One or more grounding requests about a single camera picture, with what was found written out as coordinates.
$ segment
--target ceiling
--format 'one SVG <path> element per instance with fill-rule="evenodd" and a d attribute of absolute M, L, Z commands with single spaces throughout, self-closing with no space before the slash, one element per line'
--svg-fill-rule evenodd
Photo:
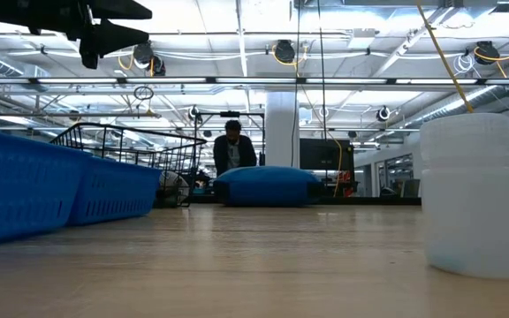
<path fill-rule="evenodd" d="M 295 77 L 294 67 L 278 63 L 272 52 L 267 54 L 267 49 L 271 49 L 277 40 L 291 40 L 294 47 L 295 43 L 299 43 L 305 48 L 307 54 L 300 53 L 298 67 L 301 77 L 449 77 L 429 34 L 422 28 L 417 9 L 410 5 L 410 1 L 384 1 L 380 6 L 363 7 L 343 5 L 341 0 L 322 0 L 321 37 L 316 1 L 306 1 L 307 7 L 300 11 L 300 29 L 298 11 L 293 10 L 291 16 L 292 4 L 288 0 L 138 2 L 153 11 L 153 19 L 113 22 L 150 33 L 155 53 L 166 65 L 167 77 Z M 503 75 L 496 64 L 471 64 L 472 50 L 478 41 L 492 41 L 502 57 L 509 57 L 509 13 L 491 13 L 496 1 L 465 1 L 465 5 L 467 7 L 460 10 L 438 9 L 435 6 L 425 8 L 446 60 L 459 78 L 501 78 Z M 444 18 L 436 19 L 437 14 Z M 374 36 L 358 35 L 358 31 L 364 28 L 374 28 Z M 23 26 L 0 25 L 0 57 L 10 64 L 37 65 L 50 77 L 59 78 L 148 76 L 134 65 L 129 70 L 124 69 L 130 64 L 132 48 L 106 56 L 97 70 L 89 70 L 80 62 L 78 47 L 78 42 L 69 42 L 64 35 L 55 32 L 43 31 L 41 36 L 35 36 Z M 462 57 L 466 49 L 470 55 Z M 501 63 L 509 76 L 509 59 Z M 130 85 L 124 87 L 126 93 L 116 94 L 113 91 L 119 87 L 91 84 L 47 88 L 46 92 L 37 92 L 22 86 L 0 85 L 0 98 L 4 101 L 0 101 L 0 112 L 33 112 L 44 108 L 48 113 L 44 118 L 13 121 L 0 117 L 0 127 L 68 126 L 73 123 L 72 120 L 52 117 L 52 114 L 76 110 L 104 114 L 102 117 L 82 117 L 86 121 L 176 129 L 188 125 L 187 114 L 192 107 L 200 111 L 263 113 L 266 92 L 275 89 L 249 85 L 187 85 L 183 93 L 181 85 L 157 85 L 152 86 L 155 97 L 149 103 L 135 101 L 131 92 L 136 87 Z M 282 89 L 295 90 L 294 85 Z M 400 122 L 419 116 L 430 105 L 456 94 L 452 86 L 426 86 L 414 90 L 410 87 L 326 86 L 325 90 L 325 100 L 319 86 L 308 87 L 308 96 L 298 90 L 300 106 L 310 109 L 312 105 L 322 108 L 325 104 L 328 108 L 327 125 L 346 129 L 398 128 Z M 392 111 L 392 117 L 387 123 L 380 124 L 376 120 L 376 112 L 384 106 Z M 478 111 L 501 112 L 507 109 L 509 95 L 497 97 Z M 147 110 L 156 115 L 135 116 L 136 112 L 140 115 Z M 316 118 L 320 116 L 317 113 L 319 111 L 313 113 L 304 126 L 306 130 L 301 132 L 302 137 L 321 136 L 318 131 L 322 125 Z M 132 114 L 127 115 L 132 117 L 116 118 L 111 114 Z M 254 140 L 261 140 L 256 120 L 253 123 L 244 119 L 243 125 L 251 128 L 248 133 Z M 224 122 L 225 118 L 213 117 L 205 128 L 213 129 L 217 135 Z M 372 134 L 360 132 L 358 140 L 369 140 Z M 334 135 L 337 138 L 347 136 L 346 130 L 334 132 Z M 392 142 L 404 135 L 394 133 L 390 138 L 383 136 L 377 140 Z"/>

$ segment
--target wooden floor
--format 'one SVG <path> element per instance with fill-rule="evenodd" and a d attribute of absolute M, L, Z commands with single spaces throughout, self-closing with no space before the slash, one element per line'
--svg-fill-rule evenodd
<path fill-rule="evenodd" d="M 507 317 L 426 266 L 418 208 L 157 210 L 0 245 L 0 317 Z"/>

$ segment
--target dark jacket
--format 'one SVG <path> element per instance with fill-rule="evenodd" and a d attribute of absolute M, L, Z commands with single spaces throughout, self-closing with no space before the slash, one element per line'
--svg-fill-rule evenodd
<path fill-rule="evenodd" d="M 213 147 L 213 157 L 216 160 L 217 176 L 227 171 L 227 162 L 229 154 L 227 152 L 227 136 L 219 136 Z M 247 136 L 239 136 L 239 167 L 254 167 L 256 165 L 256 154 L 253 142 Z"/>

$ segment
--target man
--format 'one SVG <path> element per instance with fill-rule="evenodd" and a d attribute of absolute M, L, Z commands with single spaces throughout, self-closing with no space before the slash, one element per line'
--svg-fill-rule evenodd
<path fill-rule="evenodd" d="M 225 136 L 216 138 L 213 156 L 218 177 L 233 168 L 256 165 L 253 142 L 247 136 L 241 135 L 240 129 L 238 120 L 230 120 L 225 124 Z"/>

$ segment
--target black monitor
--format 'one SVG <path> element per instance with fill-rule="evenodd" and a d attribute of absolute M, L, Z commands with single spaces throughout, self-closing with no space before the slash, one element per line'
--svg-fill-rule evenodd
<path fill-rule="evenodd" d="M 343 148 L 341 170 L 353 171 L 353 146 L 350 140 L 338 140 Z M 339 146 L 335 140 L 300 139 L 300 168 L 333 170 L 339 166 Z"/>

